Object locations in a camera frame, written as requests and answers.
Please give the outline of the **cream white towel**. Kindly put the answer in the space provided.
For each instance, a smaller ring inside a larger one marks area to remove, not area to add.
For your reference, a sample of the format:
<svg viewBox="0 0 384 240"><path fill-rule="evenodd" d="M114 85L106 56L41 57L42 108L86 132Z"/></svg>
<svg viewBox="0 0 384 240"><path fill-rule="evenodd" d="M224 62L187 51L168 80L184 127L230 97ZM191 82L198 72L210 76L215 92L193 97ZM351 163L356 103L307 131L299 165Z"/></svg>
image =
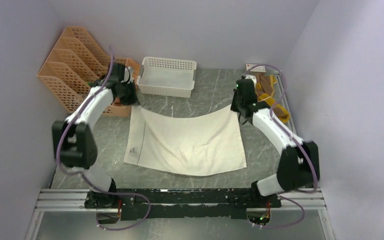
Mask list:
<svg viewBox="0 0 384 240"><path fill-rule="evenodd" d="M245 169L237 116L229 106L191 118L164 116L133 106L123 161L195 177Z"/></svg>

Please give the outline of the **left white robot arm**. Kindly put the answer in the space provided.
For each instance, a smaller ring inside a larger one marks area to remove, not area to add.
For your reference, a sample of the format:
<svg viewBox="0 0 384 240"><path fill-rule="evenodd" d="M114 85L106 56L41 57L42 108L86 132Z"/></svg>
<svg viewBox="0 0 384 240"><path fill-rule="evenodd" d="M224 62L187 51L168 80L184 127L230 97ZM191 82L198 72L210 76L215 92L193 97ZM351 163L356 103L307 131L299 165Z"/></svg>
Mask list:
<svg viewBox="0 0 384 240"><path fill-rule="evenodd" d="M51 127L57 165L66 175L80 175L89 185L85 204L93 208L112 208L119 200L115 181L96 163L98 147L93 136L97 120L112 103L138 103L131 66L109 63L107 74L92 82L80 106Z"/></svg>

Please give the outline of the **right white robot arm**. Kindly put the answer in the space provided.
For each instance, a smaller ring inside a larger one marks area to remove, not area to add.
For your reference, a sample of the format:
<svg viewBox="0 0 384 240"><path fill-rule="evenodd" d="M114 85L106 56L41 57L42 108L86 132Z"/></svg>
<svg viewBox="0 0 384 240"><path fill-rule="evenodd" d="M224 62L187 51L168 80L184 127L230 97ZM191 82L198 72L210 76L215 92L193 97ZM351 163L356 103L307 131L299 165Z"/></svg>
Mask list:
<svg viewBox="0 0 384 240"><path fill-rule="evenodd" d="M254 190L250 202L262 207L270 195L295 191L309 184L316 188L320 168L317 144L297 136L279 120L268 103L258 101L256 83L253 75L237 80L230 109L260 130L280 155L276 172L251 185Z"/></svg>

